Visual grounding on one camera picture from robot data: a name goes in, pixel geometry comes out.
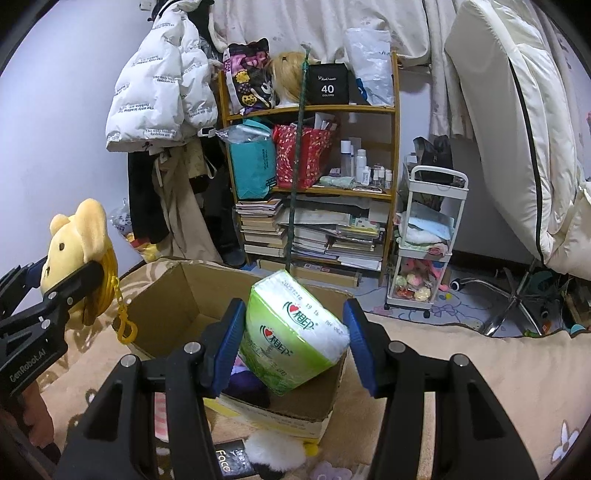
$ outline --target folded mattress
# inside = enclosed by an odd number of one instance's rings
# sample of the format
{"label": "folded mattress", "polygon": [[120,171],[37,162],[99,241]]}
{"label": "folded mattress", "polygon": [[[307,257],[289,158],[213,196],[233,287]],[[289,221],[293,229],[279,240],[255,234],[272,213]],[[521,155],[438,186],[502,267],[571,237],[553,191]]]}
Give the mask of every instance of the folded mattress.
{"label": "folded mattress", "polygon": [[446,51],[495,206],[547,266],[591,278],[590,189],[577,176],[562,80],[529,10],[514,0],[466,0]]}

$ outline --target wall outlet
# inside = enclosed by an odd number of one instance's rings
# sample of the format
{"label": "wall outlet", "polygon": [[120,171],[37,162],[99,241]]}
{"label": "wall outlet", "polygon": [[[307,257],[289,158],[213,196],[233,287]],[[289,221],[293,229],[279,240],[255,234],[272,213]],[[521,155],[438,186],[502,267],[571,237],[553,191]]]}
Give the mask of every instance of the wall outlet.
{"label": "wall outlet", "polygon": [[141,0],[139,2],[139,9],[147,12],[152,11],[152,0]]}

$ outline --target yellow plush toy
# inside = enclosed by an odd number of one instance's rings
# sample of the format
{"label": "yellow plush toy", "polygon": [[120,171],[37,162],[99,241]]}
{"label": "yellow plush toy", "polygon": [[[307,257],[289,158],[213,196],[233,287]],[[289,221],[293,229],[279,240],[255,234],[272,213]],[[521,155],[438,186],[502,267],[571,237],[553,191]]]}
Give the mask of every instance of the yellow plush toy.
{"label": "yellow plush toy", "polygon": [[[133,342],[137,327],[127,319],[126,305],[119,291],[117,259],[107,234],[107,219],[102,205],[96,200],[87,199],[79,205],[74,215],[56,215],[49,228],[52,239],[41,274],[41,292],[45,294],[90,261],[100,263],[105,272],[101,287],[69,310],[67,327],[79,330],[85,325],[92,325],[117,296],[121,318],[119,341]],[[126,325],[131,327],[131,334],[128,336],[124,336]]]}

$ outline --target white flower print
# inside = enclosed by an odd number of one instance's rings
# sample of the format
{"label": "white flower print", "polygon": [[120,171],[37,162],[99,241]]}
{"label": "white flower print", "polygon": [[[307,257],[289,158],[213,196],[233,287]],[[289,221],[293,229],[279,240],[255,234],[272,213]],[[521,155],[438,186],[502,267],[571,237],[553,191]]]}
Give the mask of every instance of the white flower print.
{"label": "white flower print", "polygon": [[560,445],[556,447],[556,450],[552,454],[552,463],[562,460],[569,449],[573,446],[574,441],[579,437],[579,431],[575,430],[569,435],[569,426],[566,424],[566,420],[562,424],[562,432],[560,433]]}

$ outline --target plush toy ear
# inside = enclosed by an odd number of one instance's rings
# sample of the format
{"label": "plush toy ear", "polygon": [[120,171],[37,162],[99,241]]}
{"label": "plush toy ear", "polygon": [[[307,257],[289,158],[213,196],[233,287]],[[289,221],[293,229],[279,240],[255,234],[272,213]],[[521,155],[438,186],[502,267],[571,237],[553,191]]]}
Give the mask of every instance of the plush toy ear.
{"label": "plush toy ear", "polygon": [[67,223],[70,223],[70,219],[67,216],[62,215],[61,213],[55,215],[55,217],[49,224],[49,231],[51,232],[51,236],[54,236],[57,233],[57,231]]}
{"label": "plush toy ear", "polygon": [[87,199],[78,206],[74,226],[82,239],[84,262],[100,261],[108,248],[107,217],[102,205]]}

